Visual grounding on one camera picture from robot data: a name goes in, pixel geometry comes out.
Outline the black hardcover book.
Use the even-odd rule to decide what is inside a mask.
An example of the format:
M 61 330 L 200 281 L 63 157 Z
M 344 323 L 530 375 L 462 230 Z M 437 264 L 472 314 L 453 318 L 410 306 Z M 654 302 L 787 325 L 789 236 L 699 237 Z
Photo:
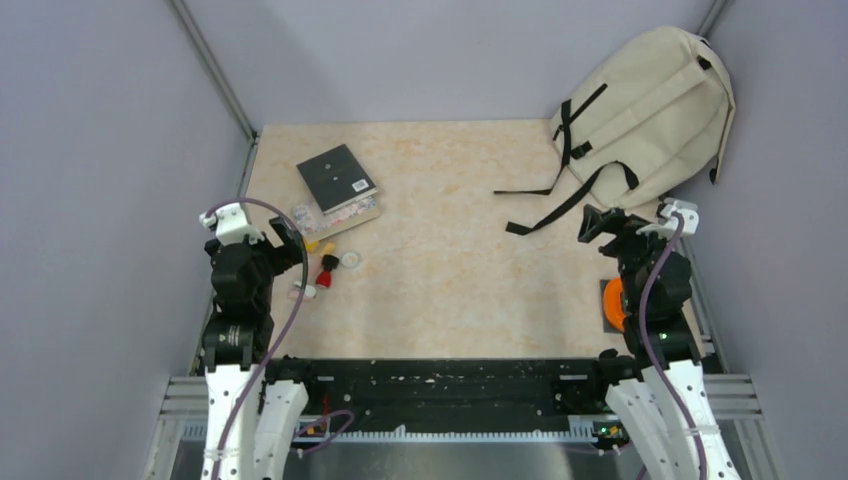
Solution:
M 346 144 L 305 160 L 296 168 L 324 214 L 378 192 L 376 183 Z

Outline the cream canvas backpack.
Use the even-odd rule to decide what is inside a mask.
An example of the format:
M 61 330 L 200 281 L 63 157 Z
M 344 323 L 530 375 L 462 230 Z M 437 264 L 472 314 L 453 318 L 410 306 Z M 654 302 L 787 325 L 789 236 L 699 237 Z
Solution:
M 728 70 L 709 41 L 674 26 L 642 33 L 607 57 L 549 121 L 559 170 L 578 189 L 525 236 L 586 197 L 604 208 L 655 200 L 703 169 L 716 181 L 736 102 Z

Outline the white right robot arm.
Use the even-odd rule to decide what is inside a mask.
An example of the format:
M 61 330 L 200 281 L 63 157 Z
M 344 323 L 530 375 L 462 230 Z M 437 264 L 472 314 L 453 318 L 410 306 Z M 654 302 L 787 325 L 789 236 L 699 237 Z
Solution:
M 612 412 L 638 453 L 639 478 L 738 479 L 708 400 L 703 360 L 683 312 L 692 264 L 676 248 L 696 213 L 665 205 L 654 223 L 587 205 L 578 234 L 611 240 L 601 255 L 617 262 L 627 354 L 601 354 L 586 385 L 589 404 Z

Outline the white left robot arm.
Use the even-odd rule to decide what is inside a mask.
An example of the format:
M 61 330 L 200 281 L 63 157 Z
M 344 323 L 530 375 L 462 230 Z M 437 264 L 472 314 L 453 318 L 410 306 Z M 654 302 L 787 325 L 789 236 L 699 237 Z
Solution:
M 258 479 L 268 456 L 255 452 L 263 403 L 264 358 L 275 328 L 277 276 L 301 263 L 295 245 L 276 247 L 237 204 L 203 218 L 215 237 L 210 256 L 213 312 L 202 337 L 207 385 L 203 479 Z

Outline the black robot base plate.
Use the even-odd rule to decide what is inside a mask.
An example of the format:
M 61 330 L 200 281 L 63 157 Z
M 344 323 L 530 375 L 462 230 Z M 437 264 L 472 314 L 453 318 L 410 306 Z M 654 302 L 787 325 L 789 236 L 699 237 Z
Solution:
M 305 412 L 351 434 L 569 432 L 608 414 L 592 359 L 298 359 L 271 361 L 265 379 L 305 386 Z

